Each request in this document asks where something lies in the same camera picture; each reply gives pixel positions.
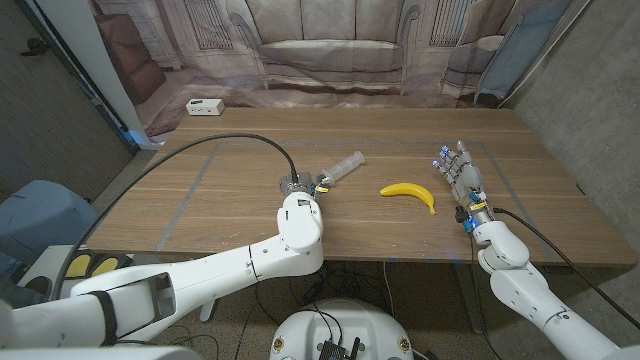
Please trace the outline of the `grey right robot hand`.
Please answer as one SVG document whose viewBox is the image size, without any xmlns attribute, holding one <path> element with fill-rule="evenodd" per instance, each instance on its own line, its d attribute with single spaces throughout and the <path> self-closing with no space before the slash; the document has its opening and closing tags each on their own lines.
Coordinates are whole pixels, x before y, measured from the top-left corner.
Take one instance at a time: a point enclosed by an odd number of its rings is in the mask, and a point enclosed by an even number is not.
<svg viewBox="0 0 640 360">
<path fill-rule="evenodd" d="M 455 218 L 467 233 L 472 233 L 480 225 L 493 221 L 488 210 L 487 196 L 479 168 L 464 143 L 457 142 L 454 151 L 444 145 L 439 152 L 440 159 L 433 166 L 451 186 L 452 196 L 458 203 Z"/>
</svg>

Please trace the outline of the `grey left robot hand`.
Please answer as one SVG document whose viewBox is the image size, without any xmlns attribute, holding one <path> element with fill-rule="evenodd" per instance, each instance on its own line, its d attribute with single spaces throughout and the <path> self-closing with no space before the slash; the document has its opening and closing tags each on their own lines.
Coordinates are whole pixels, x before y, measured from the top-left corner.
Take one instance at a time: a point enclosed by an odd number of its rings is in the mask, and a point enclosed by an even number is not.
<svg viewBox="0 0 640 360">
<path fill-rule="evenodd" d="M 284 176 L 279 181 L 279 187 L 285 197 L 293 192 L 305 192 L 312 196 L 319 193 L 326 193 L 335 184 L 335 181 L 326 174 L 320 174 L 315 177 L 309 172 L 300 172 L 297 179 L 292 175 Z"/>
</svg>

